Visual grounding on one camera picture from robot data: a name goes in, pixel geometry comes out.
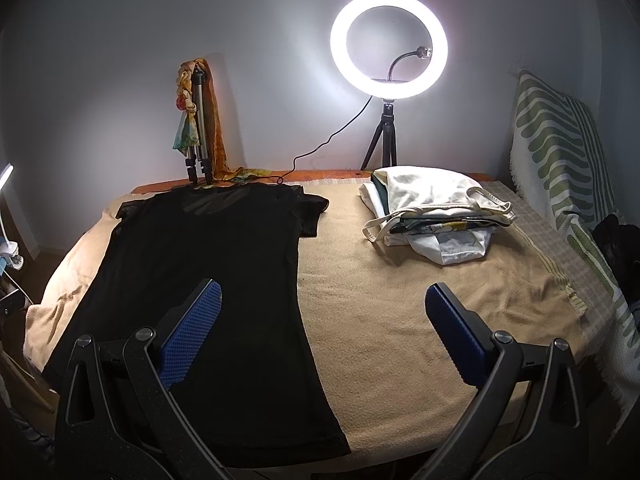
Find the green striped white cushion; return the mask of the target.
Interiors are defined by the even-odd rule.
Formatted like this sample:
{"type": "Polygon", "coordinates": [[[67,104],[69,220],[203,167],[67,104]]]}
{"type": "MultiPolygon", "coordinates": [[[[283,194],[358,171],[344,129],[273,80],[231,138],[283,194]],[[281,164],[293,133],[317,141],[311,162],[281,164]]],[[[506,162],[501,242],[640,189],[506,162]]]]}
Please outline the green striped white cushion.
{"type": "Polygon", "coordinates": [[[553,89],[529,70],[521,70],[510,167],[523,200],[577,252],[604,289],[598,305],[610,310],[612,318],[605,322],[597,357],[620,410],[628,414],[639,399],[639,332],[614,272],[592,235],[617,208],[588,106],[553,89]]]}

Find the stack of folded white clothes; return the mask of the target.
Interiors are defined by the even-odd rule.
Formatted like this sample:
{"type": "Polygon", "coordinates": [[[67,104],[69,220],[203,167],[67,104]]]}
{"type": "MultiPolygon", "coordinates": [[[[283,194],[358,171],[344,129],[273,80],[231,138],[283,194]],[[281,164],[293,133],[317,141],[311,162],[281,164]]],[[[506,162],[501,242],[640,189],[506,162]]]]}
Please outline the stack of folded white clothes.
{"type": "Polygon", "coordinates": [[[477,180],[439,168],[374,170],[359,196],[373,214],[362,228],[368,242],[407,246],[439,266],[484,258],[495,230],[516,218],[477,180]]]}

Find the black t-shirt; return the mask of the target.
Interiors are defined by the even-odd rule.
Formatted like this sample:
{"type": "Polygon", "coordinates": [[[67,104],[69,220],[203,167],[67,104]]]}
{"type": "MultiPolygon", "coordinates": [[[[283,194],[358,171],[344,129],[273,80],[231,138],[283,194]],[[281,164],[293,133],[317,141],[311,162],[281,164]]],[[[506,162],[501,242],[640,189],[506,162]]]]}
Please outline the black t-shirt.
{"type": "Polygon", "coordinates": [[[160,382],[226,466],[349,453],[298,306],[298,244],[328,208],[299,186],[177,188],[123,204],[105,256],[43,367],[61,387],[74,343],[156,330],[160,382]]]}

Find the orange patterned scarf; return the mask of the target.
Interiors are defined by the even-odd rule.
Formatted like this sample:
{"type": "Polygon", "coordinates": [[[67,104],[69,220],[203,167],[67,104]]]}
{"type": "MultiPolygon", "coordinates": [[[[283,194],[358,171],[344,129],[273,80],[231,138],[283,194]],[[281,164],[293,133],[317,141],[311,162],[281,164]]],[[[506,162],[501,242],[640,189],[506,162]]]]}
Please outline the orange patterned scarf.
{"type": "MultiPolygon", "coordinates": [[[[272,171],[244,167],[232,168],[229,166],[224,136],[222,135],[214,78],[205,58],[194,58],[194,60],[183,62],[178,69],[175,103],[181,113],[181,118],[172,149],[183,154],[184,162],[186,162],[186,148],[191,145],[192,141],[196,141],[195,131],[191,128],[190,117],[186,114],[186,95],[191,87],[191,75],[195,64],[198,64],[206,73],[203,101],[207,147],[213,166],[213,183],[211,185],[218,182],[251,181],[261,176],[269,176],[272,171]]],[[[204,180],[204,177],[201,174],[201,170],[198,170],[198,182],[200,182],[200,179],[204,180]]]]}

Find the orange patterned bed sheet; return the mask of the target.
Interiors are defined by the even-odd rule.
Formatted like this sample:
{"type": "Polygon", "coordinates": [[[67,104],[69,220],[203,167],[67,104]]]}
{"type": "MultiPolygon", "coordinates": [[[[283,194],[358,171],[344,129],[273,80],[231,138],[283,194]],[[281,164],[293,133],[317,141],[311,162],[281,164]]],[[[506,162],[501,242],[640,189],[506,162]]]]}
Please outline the orange patterned bed sheet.
{"type": "MultiPolygon", "coordinates": [[[[322,169],[322,170],[295,170],[292,172],[273,171],[269,176],[261,176],[257,182],[276,183],[279,178],[284,182],[307,182],[314,180],[345,180],[362,179],[370,177],[371,170],[350,169],[322,169]]],[[[132,190],[132,194],[149,194],[170,191],[173,188],[190,186],[189,180],[173,180],[140,185],[132,190]]]]}

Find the beige blanket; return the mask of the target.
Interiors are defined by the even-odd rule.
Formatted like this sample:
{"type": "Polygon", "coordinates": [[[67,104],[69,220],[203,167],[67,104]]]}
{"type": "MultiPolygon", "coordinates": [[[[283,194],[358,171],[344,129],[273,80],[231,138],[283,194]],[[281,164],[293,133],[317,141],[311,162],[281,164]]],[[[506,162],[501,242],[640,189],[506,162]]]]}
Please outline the beige blanket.
{"type": "Polygon", "coordinates": [[[24,356],[60,390],[79,336],[125,339],[215,281],[220,315],[171,391],[224,466],[256,469],[379,462],[445,439],[473,391],[426,317],[436,282],[518,341],[585,352],[574,302],[515,226],[485,258],[438,266],[368,242],[370,217],[347,183],[122,196],[27,311],[24,356]]]}

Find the white clip lamp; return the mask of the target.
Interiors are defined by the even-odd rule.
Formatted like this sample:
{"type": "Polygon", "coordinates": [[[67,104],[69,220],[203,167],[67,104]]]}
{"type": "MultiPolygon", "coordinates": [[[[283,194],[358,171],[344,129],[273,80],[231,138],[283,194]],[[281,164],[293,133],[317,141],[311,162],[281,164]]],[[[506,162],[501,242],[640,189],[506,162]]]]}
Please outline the white clip lamp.
{"type": "Polygon", "coordinates": [[[21,271],[24,266],[24,257],[20,254],[20,246],[17,242],[10,240],[3,220],[1,224],[1,281],[9,285],[8,291],[3,299],[8,299],[14,295],[16,298],[25,298],[24,290],[9,274],[9,270],[21,271]]]}

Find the silver folded tripod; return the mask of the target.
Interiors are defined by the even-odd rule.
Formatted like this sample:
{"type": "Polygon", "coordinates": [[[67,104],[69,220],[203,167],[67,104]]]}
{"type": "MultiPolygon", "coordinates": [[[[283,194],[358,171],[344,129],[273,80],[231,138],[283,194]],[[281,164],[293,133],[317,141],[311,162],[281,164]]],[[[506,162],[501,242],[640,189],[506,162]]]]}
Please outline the silver folded tripod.
{"type": "Polygon", "coordinates": [[[198,184],[198,170],[205,183],[213,183],[213,166],[207,147],[203,90],[206,73],[198,64],[194,65],[191,75],[191,87],[186,95],[186,114],[190,117],[191,128],[195,131],[196,141],[186,148],[186,173],[192,185],[198,184]]]}

